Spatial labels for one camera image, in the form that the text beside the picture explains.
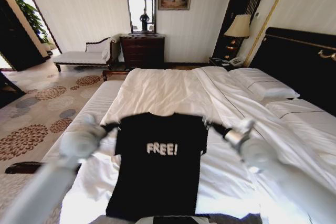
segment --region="mirror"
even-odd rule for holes
[[[156,33],[155,0],[127,0],[131,33]]]

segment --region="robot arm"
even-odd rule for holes
[[[107,132],[119,126],[117,123],[99,126],[93,116],[87,118],[87,123],[87,131],[64,134],[60,159],[38,171],[13,202],[1,224],[42,223],[73,183],[78,159],[88,158],[99,147],[100,140]],[[336,195],[300,169],[282,163],[276,151],[265,141],[250,139],[253,124],[252,120],[247,120],[237,129],[227,129],[216,123],[205,122],[207,127],[212,126],[231,144],[251,172],[271,175],[283,193],[313,219],[323,224],[335,223]]]
[[[282,163],[266,141],[249,138],[252,127],[253,121],[247,120],[237,130],[222,129],[221,132],[224,132],[223,138],[240,154],[251,172],[267,173],[284,195],[316,221],[335,223],[336,195],[299,168]]]

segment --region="telephone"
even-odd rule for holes
[[[232,60],[229,61],[229,63],[235,67],[241,66],[243,62],[239,57],[233,58]]]

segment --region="wooden dresser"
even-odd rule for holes
[[[163,68],[163,35],[122,35],[120,43],[126,68]]]

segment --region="lampshade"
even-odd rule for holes
[[[235,17],[229,29],[224,33],[230,37],[248,37],[250,35],[250,14],[241,14]]]

